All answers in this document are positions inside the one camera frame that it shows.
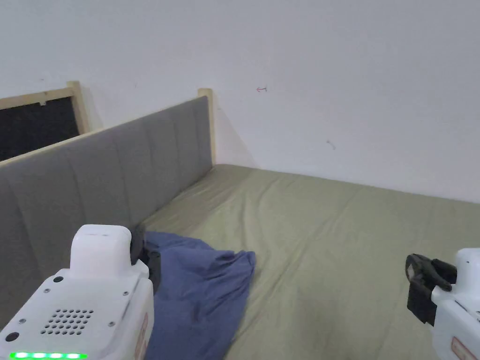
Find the blue fabric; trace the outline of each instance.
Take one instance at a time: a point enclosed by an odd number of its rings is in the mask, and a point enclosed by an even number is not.
[[[161,283],[147,360],[220,360],[243,316],[254,252],[217,251],[198,239],[147,232],[161,254]]]

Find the wooden window frame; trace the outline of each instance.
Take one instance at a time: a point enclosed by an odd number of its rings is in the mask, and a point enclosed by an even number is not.
[[[77,123],[78,133],[80,135],[90,132],[87,112],[82,97],[82,90],[79,81],[68,81],[67,87],[63,89],[47,90],[41,93],[33,93],[0,99],[0,110],[15,108],[18,106],[37,104],[45,105],[47,101],[61,99],[64,97],[72,98],[73,114]]]

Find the headboard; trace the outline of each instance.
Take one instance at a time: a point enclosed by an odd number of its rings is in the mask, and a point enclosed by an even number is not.
[[[211,169],[211,95],[0,163],[0,328],[69,267],[80,226],[133,230]]]

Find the green bedsheet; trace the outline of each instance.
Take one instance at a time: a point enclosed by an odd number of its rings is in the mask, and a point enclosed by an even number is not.
[[[480,247],[477,204],[229,165],[144,225],[256,252],[227,360],[436,359],[406,308],[405,258]]]

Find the black clamp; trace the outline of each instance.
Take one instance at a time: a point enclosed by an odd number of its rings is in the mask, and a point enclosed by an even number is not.
[[[456,267],[438,259],[410,254],[405,262],[405,274],[410,282],[407,308],[421,322],[434,326],[437,306],[432,302],[432,291],[436,286],[452,291]]]

